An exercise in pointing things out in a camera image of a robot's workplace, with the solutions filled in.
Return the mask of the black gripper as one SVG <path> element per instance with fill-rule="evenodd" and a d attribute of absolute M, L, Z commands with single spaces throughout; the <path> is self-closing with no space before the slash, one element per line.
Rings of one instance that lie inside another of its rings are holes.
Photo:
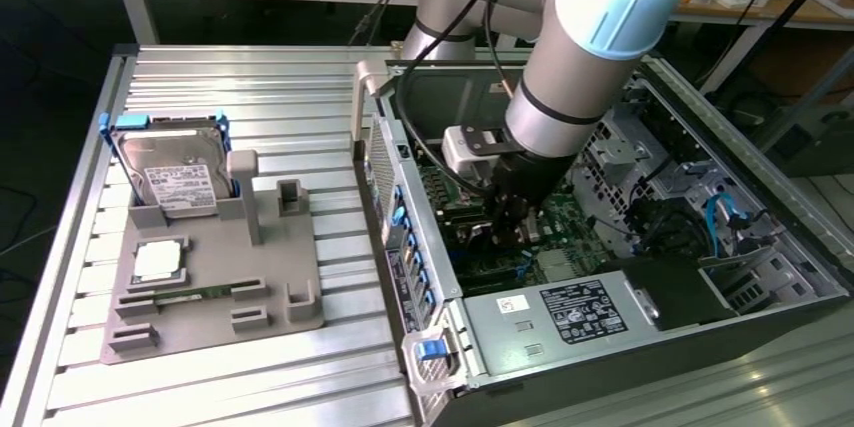
<path fill-rule="evenodd" d="M 490 178 L 494 197 L 543 201 L 556 189 L 575 158 L 575 154 L 548 158 L 528 151 L 501 154 Z"/>

